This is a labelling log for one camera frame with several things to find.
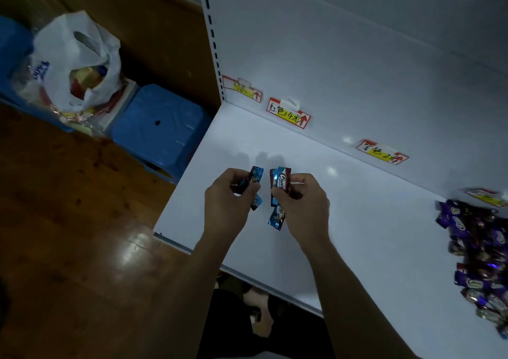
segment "candy wrapper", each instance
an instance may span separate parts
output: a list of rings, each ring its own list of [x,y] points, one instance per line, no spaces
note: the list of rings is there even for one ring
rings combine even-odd
[[[247,189],[248,185],[250,183],[259,183],[261,181],[261,178],[263,177],[264,169],[260,167],[252,167],[251,172],[249,173],[249,176],[245,179],[241,180],[238,185],[231,186],[231,189],[234,193],[241,195],[245,192],[245,189]],[[256,197],[251,202],[251,209],[255,211],[263,202],[261,197],[259,197],[258,194],[256,194]]]
[[[439,205],[436,222],[450,233],[448,251],[464,256],[454,283],[464,287],[461,294],[476,305],[476,315],[494,323],[508,340],[508,219],[458,200]]]
[[[290,184],[290,176],[291,176],[291,168],[278,167],[276,169],[270,169],[270,188],[280,188],[283,189],[287,194],[289,193]],[[272,207],[277,207],[278,202],[275,197],[271,198],[270,205]]]
[[[291,176],[291,168],[278,167],[276,169],[270,169],[270,185],[271,188],[280,188],[283,189],[287,194],[289,193],[290,182],[289,178]],[[270,224],[275,229],[280,229],[283,226],[285,213],[284,209],[279,205],[277,199],[271,196],[270,205],[274,207],[273,213],[270,216],[270,220],[268,224]]]

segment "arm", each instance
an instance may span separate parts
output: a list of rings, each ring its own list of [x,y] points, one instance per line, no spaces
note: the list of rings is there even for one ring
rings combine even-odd
[[[247,171],[228,169],[206,190],[203,235],[173,280],[163,279],[139,358],[196,357],[220,265],[260,188],[251,183],[235,196],[230,185],[247,176]]]
[[[330,202],[314,176],[291,175],[300,200],[273,188],[286,213],[289,232],[307,256],[335,355],[340,358],[414,359],[416,356],[386,320],[346,266],[328,235]]]

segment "hand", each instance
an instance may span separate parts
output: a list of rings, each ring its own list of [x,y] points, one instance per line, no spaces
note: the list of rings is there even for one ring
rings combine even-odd
[[[291,175],[291,189],[301,193],[299,200],[292,199],[280,188],[272,188],[272,195],[284,209],[289,232],[304,253],[321,242],[329,242],[328,217],[330,201],[318,181],[308,173]]]
[[[235,196],[231,184],[249,176],[248,171],[226,169],[205,191],[205,232],[213,237],[233,242],[247,222],[251,202],[261,187],[250,183],[241,196]]]

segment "pants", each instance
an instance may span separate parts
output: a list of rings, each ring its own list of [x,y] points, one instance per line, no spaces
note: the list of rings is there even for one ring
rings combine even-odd
[[[254,356],[263,351],[291,359],[334,358],[322,318],[290,306],[274,322],[268,338],[252,332],[247,305],[232,292],[213,292],[198,359]]]

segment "handwritten price tag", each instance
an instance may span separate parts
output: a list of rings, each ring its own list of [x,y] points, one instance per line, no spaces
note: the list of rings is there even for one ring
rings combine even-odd
[[[498,199],[497,197],[492,196],[496,192],[491,192],[486,189],[474,189],[466,191],[468,195],[476,197],[477,199],[486,202],[494,207],[498,208],[506,208],[508,207],[508,202],[505,200]]]
[[[398,165],[409,158],[409,156],[406,156],[405,154],[395,152],[386,146],[379,145],[370,140],[363,140],[356,149],[392,165]]]
[[[244,83],[248,85],[242,84],[240,80],[235,80],[228,76],[223,76],[223,86],[226,89],[232,89],[234,91],[237,91],[238,93],[242,93],[245,96],[260,103],[261,98],[263,97],[263,93],[261,93],[259,90],[252,88],[250,83],[246,81],[244,81]]]
[[[301,110],[294,111],[286,107],[282,107],[280,105],[280,100],[274,99],[273,97],[270,97],[266,111],[290,122],[291,124],[296,125],[301,129],[305,129],[307,123],[312,117],[309,114],[302,112]]]

